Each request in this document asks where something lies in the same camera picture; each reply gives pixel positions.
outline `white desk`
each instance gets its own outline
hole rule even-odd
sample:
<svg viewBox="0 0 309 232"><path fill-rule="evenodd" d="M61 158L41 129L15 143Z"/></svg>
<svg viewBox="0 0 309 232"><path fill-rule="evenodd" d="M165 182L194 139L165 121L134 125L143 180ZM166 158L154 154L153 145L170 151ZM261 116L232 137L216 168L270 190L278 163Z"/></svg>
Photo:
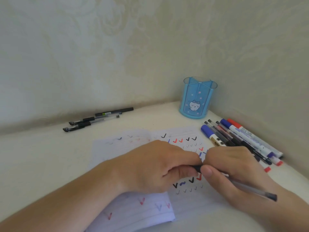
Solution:
<svg viewBox="0 0 309 232"><path fill-rule="evenodd" d="M120 119L97 123L65 133L68 123L0 136L0 221L29 203L87 171L92 141L127 129L201 127L205 120L220 120L212 112L194 120L178 112L179 103L168 103L124 113ZM269 175L283 187L309 202L309 180L284 164L272 165ZM213 214L166 223L144 231L268 231L237 210L220 209Z"/></svg>

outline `pen holder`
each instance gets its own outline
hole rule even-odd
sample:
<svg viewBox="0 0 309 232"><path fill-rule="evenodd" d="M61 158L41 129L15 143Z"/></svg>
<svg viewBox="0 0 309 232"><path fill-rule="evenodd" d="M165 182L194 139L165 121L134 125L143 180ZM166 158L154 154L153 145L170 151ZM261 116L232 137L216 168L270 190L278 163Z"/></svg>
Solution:
<svg viewBox="0 0 309 232"><path fill-rule="evenodd" d="M218 87L217 83L202 77L187 77L183 82L180 113L192 119L204 118L208 111L211 95Z"/></svg>

